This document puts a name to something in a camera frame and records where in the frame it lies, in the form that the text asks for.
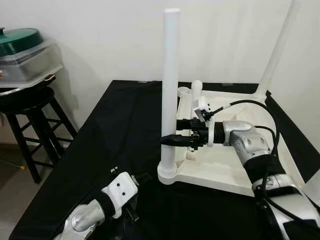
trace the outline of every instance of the clear plastic box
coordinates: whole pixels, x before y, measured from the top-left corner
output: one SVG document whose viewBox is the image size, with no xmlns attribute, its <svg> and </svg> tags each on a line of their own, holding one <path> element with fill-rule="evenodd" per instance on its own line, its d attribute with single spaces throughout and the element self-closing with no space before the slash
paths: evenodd
<svg viewBox="0 0 320 240">
<path fill-rule="evenodd" d="M 28 88 L 61 69 L 58 46 L 45 41 L 33 48 L 0 57 L 0 88 Z"/>
</svg>

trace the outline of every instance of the white cylinder post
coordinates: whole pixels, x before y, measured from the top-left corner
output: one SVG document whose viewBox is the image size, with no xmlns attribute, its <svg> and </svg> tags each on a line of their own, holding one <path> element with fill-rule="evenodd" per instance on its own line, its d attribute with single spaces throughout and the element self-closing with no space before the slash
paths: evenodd
<svg viewBox="0 0 320 240">
<path fill-rule="evenodd" d="M 163 78 L 161 136 L 176 134 L 178 103 L 178 41 L 180 10 L 167 8 L 163 14 Z M 161 145 L 158 177 L 164 184 L 177 173 L 174 146 Z"/>
<path fill-rule="evenodd" d="M 291 29 L 291 25 L 296 18 L 298 8 L 299 8 L 298 0 L 291 0 L 289 10 L 287 12 L 280 34 L 278 36 L 278 39 L 271 53 L 269 62 L 264 70 L 259 86 L 256 89 L 256 92 L 254 93 L 254 95 L 258 98 L 266 97 L 266 91 L 268 90 L 268 87 L 271 83 L 271 80 L 276 70 L 276 67 L 278 65 L 278 62 L 281 58 L 282 52 L 285 48 L 286 41 Z"/>
<path fill-rule="evenodd" d="M 197 107 L 195 103 L 201 97 L 202 82 L 200 80 L 194 80 L 191 84 L 191 90 L 192 90 L 192 103 L 191 103 L 190 118 L 195 118 L 197 117 L 194 111 L 194 109 Z"/>
</svg>

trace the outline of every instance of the black table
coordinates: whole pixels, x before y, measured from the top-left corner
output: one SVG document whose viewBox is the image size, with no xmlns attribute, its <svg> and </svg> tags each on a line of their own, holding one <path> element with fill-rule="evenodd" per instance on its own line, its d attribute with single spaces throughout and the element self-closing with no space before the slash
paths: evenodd
<svg viewBox="0 0 320 240">
<path fill-rule="evenodd" d="M 257 85 L 209 83 L 203 88 L 253 93 Z M 140 220 L 132 224 L 123 214 L 98 226 L 94 240 L 264 239 L 253 198 L 181 182 L 159 183 L 161 92 L 161 82 L 113 81 L 10 239 L 53 239 L 75 206 L 87 203 L 92 190 L 112 181 L 109 170 L 115 166 L 134 175 L 149 173 L 153 180 L 139 190 L 136 211 Z M 320 168 L 318 152 L 270 94 L 266 103 L 278 118 L 281 134 L 307 181 Z"/>
</svg>

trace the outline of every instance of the stool rung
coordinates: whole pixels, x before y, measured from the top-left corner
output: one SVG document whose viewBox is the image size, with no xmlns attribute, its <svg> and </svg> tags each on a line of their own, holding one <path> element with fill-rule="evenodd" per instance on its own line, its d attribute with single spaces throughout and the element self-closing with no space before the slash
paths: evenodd
<svg viewBox="0 0 320 240">
<path fill-rule="evenodd" d="M 21 127 L 21 131 L 23 132 L 24 130 L 26 130 L 29 126 L 31 125 L 31 122 L 28 122 L 27 124 L 25 124 L 23 127 Z"/>
<path fill-rule="evenodd" d="M 28 142 L 32 142 L 32 143 L 38 143 L 38 144 L 41 143 L 39 139 L 31 138 L 31 137 L 24 137 L 24 140 L 26 140 Z"/>
<path fill-rule="evenodd" d="M 49 168 L 54 168 L 54 165 L 52 164 L 49 164 L 49 163 L 44 163 L 44 162 L 40 162 L 40 161 L 33 161 L 34 164 L 37 164 L 37 165 L 41 165 L 41 166 L 45 166 L 45 167 L 49 167 Z"/>
<path fill-rule="evenodd" d="M 57 122 L 57 123 L 51 128 L 50 133 L 53 133 L 61 124 L 62 124 L 62 121 Z"/>
<path fill-rule="evenodd" d="M 59 141 L 62 141 L 62 142 L 67 142 L 67 143 L 71 143 L 72 142 L 71 139 L 66 139 L 66 138 L 62 138 L 62 137 L 57 137 L 56 139 L 58 139 Z"/>
<path fill-rule="evenodd" d="M 33 155 L 35 154 L 36 151 L 38 151 L 42 147 L 42 144 L 40 143 L 38 146 L 36 146 L 34 149 L 30 151 L 30 154 Z"/>
<path fill-rule="evenodd" d="M 59 123 L 59 122 L 61 122 L 61 120 L 59 120 L 59 119 L 53 119 L 53 118 L 47 118 L 46 119 L 48 122 L 52 122 L 52 123 Z"/>
</svg>

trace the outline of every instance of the black stool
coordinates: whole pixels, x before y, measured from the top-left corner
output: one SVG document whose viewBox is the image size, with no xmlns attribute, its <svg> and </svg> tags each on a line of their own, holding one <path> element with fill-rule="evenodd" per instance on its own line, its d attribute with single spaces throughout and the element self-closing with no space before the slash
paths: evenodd
<svg viewBox="0 0 320 240">
<path fill-rule="evenodd" d="M 60 120 L 46 118 L 42 108 L 47 104 L 51 105 Z M 4 113 L 8 119 L 34 182 L 39 183 L 41 178 L 36 165 L 52 168 L 59 161 L 59 156 L 64 153 L 59 141 L 72 142 L 70 139 L 56 137 L 54 131 L 61 124 L 64 124 L 73 138 L 77 131 L 55 99 L 55 92 L 47 86 L 32 87 L 11 95 L 1 96 L 0 112 Z M 16 115 L 26 115 L 29 122 L 20 127 Z M 23 131 L 29 126 L 33 127 L 39 139 L 24 137 Z M 30 151 L 27 142 L 38 143 L 38 145 Z M 53 164 L 33 160 L 32 155 L 42 146 Z"/>
</svg>

